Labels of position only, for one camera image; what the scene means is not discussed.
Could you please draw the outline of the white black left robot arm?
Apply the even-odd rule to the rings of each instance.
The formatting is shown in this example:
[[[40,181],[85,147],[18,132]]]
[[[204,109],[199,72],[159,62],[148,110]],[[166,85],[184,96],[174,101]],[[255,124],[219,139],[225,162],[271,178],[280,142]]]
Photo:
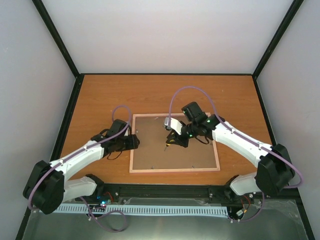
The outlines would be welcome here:
[[[135,150],[139,144],[131,126],[116,119],[110,128],[94,135],[74,152],[51,162],[37,162],[22,195],[28,199],[31,209],[38,208],[44,214],[51,214],[62,203],[80,197],[99,201],[103,198],[105,184],[100,178],[93,174],[79,179],[71,179],[72,176],[112,153]]]

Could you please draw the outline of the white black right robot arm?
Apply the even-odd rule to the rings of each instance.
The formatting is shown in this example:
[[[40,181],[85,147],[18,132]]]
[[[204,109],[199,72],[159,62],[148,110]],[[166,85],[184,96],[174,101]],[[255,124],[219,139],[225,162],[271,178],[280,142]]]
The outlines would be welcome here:
[[[207,142],[221,143],[250,161],[256,171],[246,175],[235,175],[222,189],[222,195],[234,202],[240,196],[261,192],[277,196],[295,176],[288,150],[281,144],[270,145],[238,131],[224,118],[207,115],[196,102],[184,106],[182,112],[188,124],[167,116],[164,127],[170,132],[166,145],[188,147],[190,139],[199,136]]]

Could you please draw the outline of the pink picture frame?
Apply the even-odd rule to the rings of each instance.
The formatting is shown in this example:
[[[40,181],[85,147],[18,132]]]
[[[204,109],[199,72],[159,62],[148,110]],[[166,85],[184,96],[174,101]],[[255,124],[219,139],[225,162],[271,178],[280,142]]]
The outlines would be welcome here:
[[[215,141],[203,144],[189,140],[188,147],[165,146],[169,132],[163,127],[166,113],[134,114],[132,132],[140,144],[130,151],[129,172],[182,173],[218,172],[221,170]]]

